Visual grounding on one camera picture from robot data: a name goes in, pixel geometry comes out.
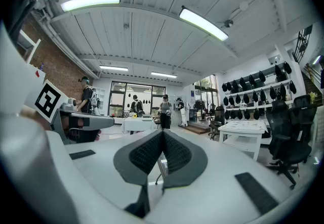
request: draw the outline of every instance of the white table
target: white table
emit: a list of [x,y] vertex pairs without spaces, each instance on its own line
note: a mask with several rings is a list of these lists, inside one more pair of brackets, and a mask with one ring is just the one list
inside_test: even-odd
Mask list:
[[257,160],[262,134],[267,130],[263,120],[231,121],[218,128],[220,131],[219,142],[236,147],[242,151],[254,152],[253,159]]
[[153,119],[151,120],[143,120],[143,118],[132,118],[128,117],[124,120],[124,122],[121,125],[121,130],[123,132],[130,131],[131,135],[135,131],[145,131],[149,129],[154,129],[155,123],[153,122]]

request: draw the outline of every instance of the ceiling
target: ceiling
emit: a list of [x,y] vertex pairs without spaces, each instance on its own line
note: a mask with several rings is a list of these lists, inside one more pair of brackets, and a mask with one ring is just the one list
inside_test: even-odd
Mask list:
[[[287,43],[317,20],[311,0],[121,0],[119,5],[64,13],[60,4],[65,1],[51,1],[50,24],[92,71],[101,72],[101,77],[176,85],[188,85],[270,52],[275,41]],[[242,1],[249,3],[246,11],[239,9]],[[222,28],[229,38],[222,42],[182,21],[182,6],[218,27],[233,19],[231,28]],[[101,70],[99,65],[129,70],[125,74]],[[152,71],[178,77],[154,79]]]

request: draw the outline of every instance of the white pants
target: white pants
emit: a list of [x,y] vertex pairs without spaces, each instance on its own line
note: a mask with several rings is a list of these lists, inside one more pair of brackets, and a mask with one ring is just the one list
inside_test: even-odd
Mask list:
[[182,118],[182,125],[187,125],[186,109],[182,108],[182,109],[180,109],[180,112],[181,112],[181,118]]
[[94,107],[93,107],[93,111],[94,111],[94,115],[100,115],[100,113],[99,113],[99,110],[98,110],[98,107],[97,107],[97,106],[94,106]]

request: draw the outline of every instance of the brick wall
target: brick wall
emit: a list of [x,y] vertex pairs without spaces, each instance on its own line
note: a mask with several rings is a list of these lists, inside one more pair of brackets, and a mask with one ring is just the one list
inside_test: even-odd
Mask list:
[[75,65],[46,35],[32,15],[29,15],[24,22],[22,30],[34,41],[41,42],[36,49],[30,63],[40,68],[42,63],[43,72],[48,79],[59,90],[68,97],[80,100],[82,97],[81,83],[78,82],[83,76],[89,77],[77,65]]

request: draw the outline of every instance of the white floor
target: white floor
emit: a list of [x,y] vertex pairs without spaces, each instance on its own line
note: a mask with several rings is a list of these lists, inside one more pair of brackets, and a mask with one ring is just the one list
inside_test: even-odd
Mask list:
[[[182,129],[177,126],[172,126],[171,130],[179,130],[184,133],[190,133],[194,134],[191,131]],[[102,129],[102,133],[100,134],[100,141],[109,140],[109,139],[118,139],[124,136],[130,135],[129,133],[123,133],[121,130],[120,125],[115,125],[113,127]],[[208,133],[202,134],[202,135],[196,135],[197,139],[210,139],[210,136],[208,136]],[[218,142],[219,137],[216,136],[215,140],[210,140],[210,142]],[[293,178],[296,181],[295,189],[291,191],[293,193],[294,191],[297,191],[300,187],[310,185],[312,180],[317,174],[317,170],[319,169],[318,161],[321,161],[323,157],[323,151],[324,151],[324,143],[316,143],[315,149],[312,151],[312,156],[308,157],[308,160],[306,163],[300,163],[299,164],[299,172],[296,174],[292,174]],[[251,156],[253,158],[253,153],[249,152],[242,152],[246,153],[248,156]],[[270,162],[275,162],[275,160],[272,160],[272,155],[270,154],[267,147],[261,147],[259,156],[257,159],[257,162],[264,166],[269,166]],[[162,196],[162,186],[163,186],[163,179],[162,177],[159,178],[159,182],[157,185],[155,185],[155,181],[157,177],[160,174],[160,170],[158,168],[158,165],[155,164],[154,168],[152,169],[151,173],[148,175],[148,194],[149,194],[149,201],[150,201],[150,207],[153,208],[159,201],[159,199]],[[287,187],[291,185],[291,182],[286,178],[284,174],[281,174],[278,176],[285,184],[287,184]]]

